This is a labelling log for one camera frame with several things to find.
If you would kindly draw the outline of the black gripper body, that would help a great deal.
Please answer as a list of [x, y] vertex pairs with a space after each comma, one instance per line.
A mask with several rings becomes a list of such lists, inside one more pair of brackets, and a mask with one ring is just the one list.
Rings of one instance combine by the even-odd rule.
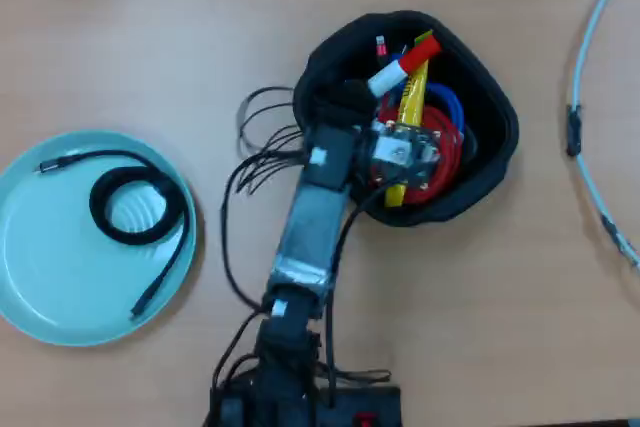
[[354, 162], [360, 150], [361, 127], [318, 124], [306, 142], [308, 157], [302, 170], [302, 184], [330, 191], [350, 191]]

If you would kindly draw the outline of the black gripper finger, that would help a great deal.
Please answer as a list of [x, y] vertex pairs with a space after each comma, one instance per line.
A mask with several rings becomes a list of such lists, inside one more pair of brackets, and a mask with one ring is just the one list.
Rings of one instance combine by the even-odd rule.
[[376, 110], [376, 97], [368, 91], [335, 92], [327, 101], [327, 122], [341, 127], [368, 125]]
[[329, 115], [332, 112], [368, 112], [368, 86], [361, 80], [349, 79], [331, 83], [318, 91], [318, 112]]

